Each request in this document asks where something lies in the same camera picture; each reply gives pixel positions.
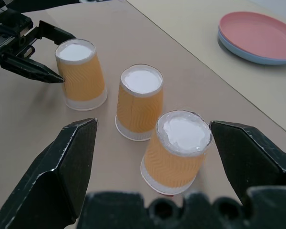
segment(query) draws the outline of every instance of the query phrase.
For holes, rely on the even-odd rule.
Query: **wavy pattern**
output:
[[[60,75],[65,79],[63,90],[68,99],[88,101],[100,96],[105,88],[97,54],[88,62],[75,65],[57,62]]]
[[[120,84],[117,118],[128,130],[143,133],[152,130],[163,109],[163,89],[157,94],[140,98],[125,91]]]
[[[204,158],[205,154],[180,157],[169,153],[154,131],[144,156],[144,164],[149,175],[160,184],[182,187],[194,179]]]

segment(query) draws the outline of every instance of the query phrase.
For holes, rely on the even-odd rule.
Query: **blue plate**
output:
[[[277,59],[269,59],[269,58],[264,58],[260,56],[253,55],[251,53],[248,53],[244,50],[241,50],[240,48],[235,47],[232,45],[229,41],[227,41],[224,36],[221,34],[220,29],[218,29],[218,38],[221,41],[221,43],[232,53],[235,55],[254,62],[254,63],[259,63],[259,64],[266,64],[266,65],[282,65],[286,64],[286,60],[277,60]]]

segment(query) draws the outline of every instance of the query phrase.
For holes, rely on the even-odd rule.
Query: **stacked plates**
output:
[[[218,38],[248,61],[286,64],[286,24],[277,19],[252,12],[229,13],[220,20]]]

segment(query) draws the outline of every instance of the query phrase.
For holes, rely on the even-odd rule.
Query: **upside-down paper cup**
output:
[[[150,139],[162,108],[163,78],[157,69],[138,64],[122,73],[115,124],[124,137]]]
[[[68,107],[88,111],[107,99],[103,73],[95,46],[89,41],[72,39],[62,43],[55,52],[59,74]]]
[[[212,141],[202,118],[188,111],[162,115],[141,162],[141,174],[151,188],[176,195],[190,187]]]

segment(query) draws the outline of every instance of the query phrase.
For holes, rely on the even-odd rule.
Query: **beige table surface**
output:
[[[138,191],[146,204],[161,196],[140,174],[148,142],[124,138],[114,125],[120,74],[136,63],[150,64],[163,74],[165,112],[189,109],[206,121],[253,125],[286,152],[286,132],[281,127],[127,2],[69,5],[27,15],[35,22],[44,20],[92,41],[109,94],[100,108],[77,112],[64,104],[61,85],[28,80],[0,68],[0,207],[61,128],[87,117],[99,120],[88,191]],[[35,47],[34,59],[57,70],[56,46],[45,39]],[[205,192],[212,201],[219,196],[236,197],[215,144],[187,192],[194,189]],[[181,204],[182,196],[174,200]]]
[[[220,19],[233,11],[267,14],[247,0],[128,0],[286,130],[286,66],[250,63],[218,45]]]

